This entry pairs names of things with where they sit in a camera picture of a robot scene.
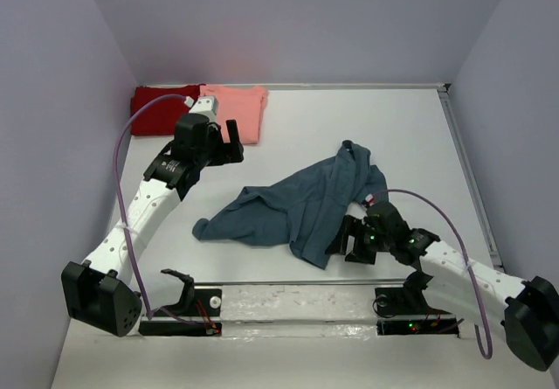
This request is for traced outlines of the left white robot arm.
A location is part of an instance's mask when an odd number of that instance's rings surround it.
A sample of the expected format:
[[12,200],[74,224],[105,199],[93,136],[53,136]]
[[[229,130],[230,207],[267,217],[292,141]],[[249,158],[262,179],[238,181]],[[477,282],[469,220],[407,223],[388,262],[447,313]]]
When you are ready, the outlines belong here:
[[175,135],[143,174],[129,207],[107,237],[80,263],[69,262],[61,282],[72,319],[117,337],[126,336],[141,316],[195,301],[194,279],[164,268],[162,288],[147,290],[138,260],[164,220],[198,182],[202,169],[243,161],[238,126],[226,123],[229,139],[207,115],[188,113],[176,123]]

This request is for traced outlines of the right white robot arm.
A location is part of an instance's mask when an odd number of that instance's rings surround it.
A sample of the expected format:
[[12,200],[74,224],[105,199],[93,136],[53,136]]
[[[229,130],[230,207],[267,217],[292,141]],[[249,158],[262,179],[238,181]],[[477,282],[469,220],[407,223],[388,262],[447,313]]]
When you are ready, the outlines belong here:
[[551,282],[478,263],[435,233],[409,227],[390,202],[372,205],[363,219],[345,216],[326,253],[363,264],[388,253],[414,270],[402,287],[409,308],[444,311],[473,323],[540,372],[558,357],[558,293]]

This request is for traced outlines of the blue t-shirt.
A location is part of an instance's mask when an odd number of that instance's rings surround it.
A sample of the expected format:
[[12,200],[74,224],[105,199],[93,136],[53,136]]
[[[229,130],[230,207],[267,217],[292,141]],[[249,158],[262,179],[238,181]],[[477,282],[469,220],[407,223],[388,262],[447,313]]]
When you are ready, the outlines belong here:
[[349,205],[388,198],[385,175],[369,149],[345,140],[334,156],[276,184],[246,186],[211,219],[199,219],[200,241],[235,240],[253,247],[288,245],[292,254],[324,269]]

